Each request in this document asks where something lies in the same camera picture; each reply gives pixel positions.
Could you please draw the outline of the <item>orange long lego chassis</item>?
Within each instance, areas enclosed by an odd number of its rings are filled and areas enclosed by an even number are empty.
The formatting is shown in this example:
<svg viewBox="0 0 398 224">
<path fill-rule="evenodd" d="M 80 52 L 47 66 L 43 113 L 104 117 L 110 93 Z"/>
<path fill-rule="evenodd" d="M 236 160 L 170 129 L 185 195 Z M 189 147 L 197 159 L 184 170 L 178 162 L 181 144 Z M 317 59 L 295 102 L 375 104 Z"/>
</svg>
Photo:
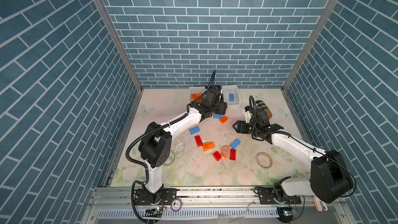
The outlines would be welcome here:
<svg viewBox="0 0 398 224">
<path fill-rule="evenodd" d="M 202 93 L 193 93 L 193 94 L 191 94 L 191 100 L 192 101 L 197 101 L 197 102 L 201 102 L 201 100 L 202 100 Z"/>
</svg>

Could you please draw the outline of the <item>blue lego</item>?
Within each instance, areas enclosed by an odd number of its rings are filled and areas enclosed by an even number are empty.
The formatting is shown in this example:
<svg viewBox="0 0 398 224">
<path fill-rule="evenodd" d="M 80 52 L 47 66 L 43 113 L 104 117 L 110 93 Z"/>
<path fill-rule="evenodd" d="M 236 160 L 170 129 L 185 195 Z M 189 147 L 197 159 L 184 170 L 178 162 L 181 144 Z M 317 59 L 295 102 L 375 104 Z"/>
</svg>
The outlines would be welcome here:
<svg viewBox="0 0 398 224">
<path fill-rule="evenodd" d="M 223 117 L 223 115 L 220 115 L 220 114 L 213 114 L 213 117 L 214 117 L 215 119 L 221 119 L 221 118 Z"/>
<path fill-rule="evenodd" d="M 194 134 L 200 132 L 200 128 L 198 126 L 192 127 L 192 128 L 189 129 L 189 132 L 190 132 L 191 135 L 194 135 Z"/>
<path fill-rule="evenodd" d="M 236 139 L 230 144 L 230 147 L 231 147 L 231 149 L 236 149 L 240 144 L 241 144 L 241 141 L 239 139 Z"/>
<path fill-rule="evenodd" d="M 229 94 L 229 100 L 230 100 L 230 102 L 235 102 L 235 96 L 233 93 Z"/>
</svg>

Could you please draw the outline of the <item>red tall lego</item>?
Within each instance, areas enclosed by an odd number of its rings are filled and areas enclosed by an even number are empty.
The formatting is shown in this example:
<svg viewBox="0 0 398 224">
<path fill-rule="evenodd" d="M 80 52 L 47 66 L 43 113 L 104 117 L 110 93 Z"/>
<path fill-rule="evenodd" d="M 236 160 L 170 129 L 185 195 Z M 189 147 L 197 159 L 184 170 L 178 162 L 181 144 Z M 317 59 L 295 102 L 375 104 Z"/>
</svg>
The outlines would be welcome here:
<svg viewBox="0 0 398 224">
<path fill-rule="evenodd" d="M 203 146 L 202 139 L 199 135 L 195 136 L 194 138 L 195 138 L 195 141 L 196 141 L 198 147 Z"/>
</svg>

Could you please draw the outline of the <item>orange arch lego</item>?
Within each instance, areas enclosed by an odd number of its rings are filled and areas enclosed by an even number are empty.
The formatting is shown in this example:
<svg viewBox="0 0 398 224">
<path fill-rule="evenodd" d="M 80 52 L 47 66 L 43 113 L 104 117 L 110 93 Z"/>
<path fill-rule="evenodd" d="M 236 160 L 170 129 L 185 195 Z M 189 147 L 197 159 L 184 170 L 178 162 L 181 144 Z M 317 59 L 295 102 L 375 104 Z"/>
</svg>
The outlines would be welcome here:
<svg viewBox="0 0 398 224">
<path fill-rule="evenodd" d="M 221 155 L 224 158 L 228 158 L 229 151 L 230 151 L 230 146 L 228 146 L 228 145 L 223 146 L 222 149 L 221 149 Z"/>
</svg>

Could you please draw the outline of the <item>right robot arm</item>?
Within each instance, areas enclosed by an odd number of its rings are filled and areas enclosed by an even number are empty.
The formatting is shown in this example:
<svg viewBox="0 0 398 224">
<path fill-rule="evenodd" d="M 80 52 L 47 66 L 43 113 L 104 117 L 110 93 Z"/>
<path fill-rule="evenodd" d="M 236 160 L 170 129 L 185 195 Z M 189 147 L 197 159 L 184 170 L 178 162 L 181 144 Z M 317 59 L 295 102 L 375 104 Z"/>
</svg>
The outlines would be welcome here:
<svg viewBox="0 0 398 224">
<path fill-rule="evenodd" d="M 247 106 L 245 120 L 237 121 L 233 128 L 237 133 L 251 135 L 254 140 L 282 148 L 309 167 L 309 179 L 285 177 L 274 184 L 273 194 L 278 202 L 294 196 L 315 196 L 325 203 L 332 203 L 340 197 L 349 197 L 357 188 L 338 151 L 312 146 L 282 126 L 271 124 L 267 113 L 260 107 Z"/>
</svg>

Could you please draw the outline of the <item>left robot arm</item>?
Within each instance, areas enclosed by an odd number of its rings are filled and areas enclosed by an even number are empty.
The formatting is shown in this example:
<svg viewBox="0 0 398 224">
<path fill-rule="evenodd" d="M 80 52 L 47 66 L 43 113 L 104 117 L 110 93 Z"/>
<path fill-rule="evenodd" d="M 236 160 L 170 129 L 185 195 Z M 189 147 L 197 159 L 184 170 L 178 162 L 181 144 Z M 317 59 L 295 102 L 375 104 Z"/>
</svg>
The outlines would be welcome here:
<svg viewBox="0 0 398 224">
<path fill-rule="evenodd" d="M 214 114 L 224 115 L 227 107 L 222 89 L 218 86 L 209 87 L 199 99 L 188 103 L 181 115 L 162 124 L 153 122 L 147 127 L 138 150 L 146 170 L 144 187 L 151 194 L 163 187 L 162 166 L 170 156 L 172 140 Z"/>
</svg>

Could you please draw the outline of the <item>right white bin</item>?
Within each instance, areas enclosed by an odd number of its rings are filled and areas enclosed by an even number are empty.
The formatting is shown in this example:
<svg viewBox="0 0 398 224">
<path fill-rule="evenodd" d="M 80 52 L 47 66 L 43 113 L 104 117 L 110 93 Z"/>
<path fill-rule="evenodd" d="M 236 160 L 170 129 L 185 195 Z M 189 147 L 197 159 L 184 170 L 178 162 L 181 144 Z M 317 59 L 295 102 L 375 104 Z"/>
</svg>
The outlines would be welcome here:
<svg viewBox="0 0 398 224">
<path fill-rule="evenodd" d="M 237 85 L 222 86 L 222 93 L 228 108 L 240 108 L 241 99 Z"/>
</svg>

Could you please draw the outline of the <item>white bin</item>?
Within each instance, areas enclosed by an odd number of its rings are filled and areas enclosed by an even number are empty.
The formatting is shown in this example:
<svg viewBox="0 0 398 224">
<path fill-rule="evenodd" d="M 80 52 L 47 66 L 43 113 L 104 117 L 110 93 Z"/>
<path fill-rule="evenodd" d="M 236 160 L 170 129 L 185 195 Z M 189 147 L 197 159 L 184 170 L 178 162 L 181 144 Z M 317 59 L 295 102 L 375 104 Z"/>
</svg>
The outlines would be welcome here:
<svg viewBox="0 0 398 224">
<path fill-rule="evenodd" d="M 241 99 L 237 85 L 222 86 L 222 93 L 228 108 L 240 108 Z"/>
<path fill-rule="evenodd" d="M 197 87 L 190 87 L 189 88 L 189 97 L 190 97 L 190 99 L 189 99 L 189 102 L 192 102 L 192 100 L 191 100 L 191 94 L 193 94 L 193 93 L 204 93 L 205 92 L 205 87 L 204 86 L 197 86 Z"/>
</svg>

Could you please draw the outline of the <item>plaid glasses case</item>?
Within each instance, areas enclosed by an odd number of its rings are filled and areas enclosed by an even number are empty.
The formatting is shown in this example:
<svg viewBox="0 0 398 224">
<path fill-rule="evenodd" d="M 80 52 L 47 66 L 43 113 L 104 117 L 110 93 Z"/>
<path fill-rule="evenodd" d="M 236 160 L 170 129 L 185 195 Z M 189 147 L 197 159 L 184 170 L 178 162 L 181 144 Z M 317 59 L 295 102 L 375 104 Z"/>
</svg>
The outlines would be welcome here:
<svg viewBox="0 0 398 224">
<path fill-rule="evenodd" d="M 271 113 L 270 109 L 267 107 L 267 105 L 262 100 L 256 100 L 256 105 L 257 105 L 257 107 L 262 108 L 266 112 L 269 119 L 272 118 L 273 114 Z"/>
</svg>

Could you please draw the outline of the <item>left white bin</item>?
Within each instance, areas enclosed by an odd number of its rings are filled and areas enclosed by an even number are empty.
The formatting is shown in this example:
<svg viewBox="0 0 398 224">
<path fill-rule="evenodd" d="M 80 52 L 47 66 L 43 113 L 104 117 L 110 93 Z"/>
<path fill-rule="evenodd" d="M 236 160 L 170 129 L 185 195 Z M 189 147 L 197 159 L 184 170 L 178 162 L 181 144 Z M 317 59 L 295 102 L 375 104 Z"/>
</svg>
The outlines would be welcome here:
<svg viewBox="0 0 398 224">
<path fill-rule="evenodd" d="M 192 102 L 192 100 L 191 100 L 191 94 L 193 94 L 193 93 L 204 93 L 205 92 L 205 87 L 204 86 L 197 86 L 197 87 L 190 87 L 189 88 L 189 97 L 190 97 L 190 99 L 189 99 L 189 102 Z"/>
</svg>

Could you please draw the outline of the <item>white pink device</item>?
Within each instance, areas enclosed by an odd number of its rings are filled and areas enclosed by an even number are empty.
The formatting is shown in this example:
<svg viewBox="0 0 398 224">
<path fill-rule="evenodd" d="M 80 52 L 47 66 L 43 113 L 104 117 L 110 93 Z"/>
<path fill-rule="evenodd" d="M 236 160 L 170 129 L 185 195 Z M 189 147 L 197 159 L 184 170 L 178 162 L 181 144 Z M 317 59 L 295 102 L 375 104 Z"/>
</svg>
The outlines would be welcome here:
<svg viewBox="0 0 398 224">
<path fill-rule="evenodd" d="M 328 207 L 325 202 L 321 201 L 318 197 L 313 197 L 313 202 L 318 212 L 328 211 Z"/>
</svg>

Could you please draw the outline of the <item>purple tape roll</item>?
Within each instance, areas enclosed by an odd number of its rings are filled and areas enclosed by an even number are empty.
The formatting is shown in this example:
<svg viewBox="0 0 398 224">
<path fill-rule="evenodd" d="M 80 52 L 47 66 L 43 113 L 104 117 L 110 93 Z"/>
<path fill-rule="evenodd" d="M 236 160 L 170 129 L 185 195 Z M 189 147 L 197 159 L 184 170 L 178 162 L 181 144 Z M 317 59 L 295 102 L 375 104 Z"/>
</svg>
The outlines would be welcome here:
<svg viewBox="0 0 398 224">
<path fill-rule="evenodd" d="M 182 200 L 181 198 L 175 198 L 170 203 L 170 208 L 173 212 L 179 212 L 182 209 Z"/>
</svg>

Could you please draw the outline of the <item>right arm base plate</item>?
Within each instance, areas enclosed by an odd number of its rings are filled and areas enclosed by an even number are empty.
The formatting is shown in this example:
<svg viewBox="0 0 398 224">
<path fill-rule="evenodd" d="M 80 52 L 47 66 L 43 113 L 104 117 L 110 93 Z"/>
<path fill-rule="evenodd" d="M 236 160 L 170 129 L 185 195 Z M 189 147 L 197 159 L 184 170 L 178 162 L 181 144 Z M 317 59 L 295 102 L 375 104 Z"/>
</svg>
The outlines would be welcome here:
<svg viewBox="0 0 398 224">
<path fill-rule="evenodd" d="M 291 204 L 291 205 L 299 205 L 302 203 L 302 200 L 299 196 L 287 196 L 285 193 L 282 193 L 282 190 L 275 187 L 261 187 L 256 186 L 253 189 L 254 193 L 258 195 L 260 204 L 262 205 L 270 205 L 270 204 Z"/>
</svg>

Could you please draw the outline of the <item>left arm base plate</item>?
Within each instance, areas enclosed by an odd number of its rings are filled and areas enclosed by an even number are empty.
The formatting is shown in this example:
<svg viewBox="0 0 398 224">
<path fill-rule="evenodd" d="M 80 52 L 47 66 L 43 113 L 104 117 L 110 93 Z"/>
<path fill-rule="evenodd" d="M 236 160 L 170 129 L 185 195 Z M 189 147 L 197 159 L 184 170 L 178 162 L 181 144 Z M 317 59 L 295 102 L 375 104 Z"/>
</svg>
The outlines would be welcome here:
<svg viewBox="0 0 398 224">
<path fill-rule="evenodd" d="M 176 197 L 176 188 L 160 188 L 157 192 L 151 193 L 146 187 L 143 187 L 135 191 L 133 202 L 135 205 L 170 206 Z"/>
</svg>

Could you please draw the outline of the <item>metal front rail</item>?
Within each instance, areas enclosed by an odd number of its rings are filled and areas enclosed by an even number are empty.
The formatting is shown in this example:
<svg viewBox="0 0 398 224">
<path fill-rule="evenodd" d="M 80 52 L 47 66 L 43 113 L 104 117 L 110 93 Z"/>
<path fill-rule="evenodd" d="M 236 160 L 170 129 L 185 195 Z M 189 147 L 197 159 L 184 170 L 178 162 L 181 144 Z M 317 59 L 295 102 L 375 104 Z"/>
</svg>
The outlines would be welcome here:
<svg viewBox="0 0 398 224">
<path fill-rule="evenodd" d="M 159 224 L 183 223 L 270 223 L 280 219 L 291 224 L 353 224 L 355 222 L 346 201 L 338 199 L 326 204 L 328 211 L 318 212 L 313 197 L 300 196 L 302 203 L 260 204 L 253 186 L 177 187 L 182 209 L 173 212 L 165 205 L 132 207 L 130 187 L 96 188 L 82 222 L 84 224 L 135 224 L 155 220 Z"/>
</svg>

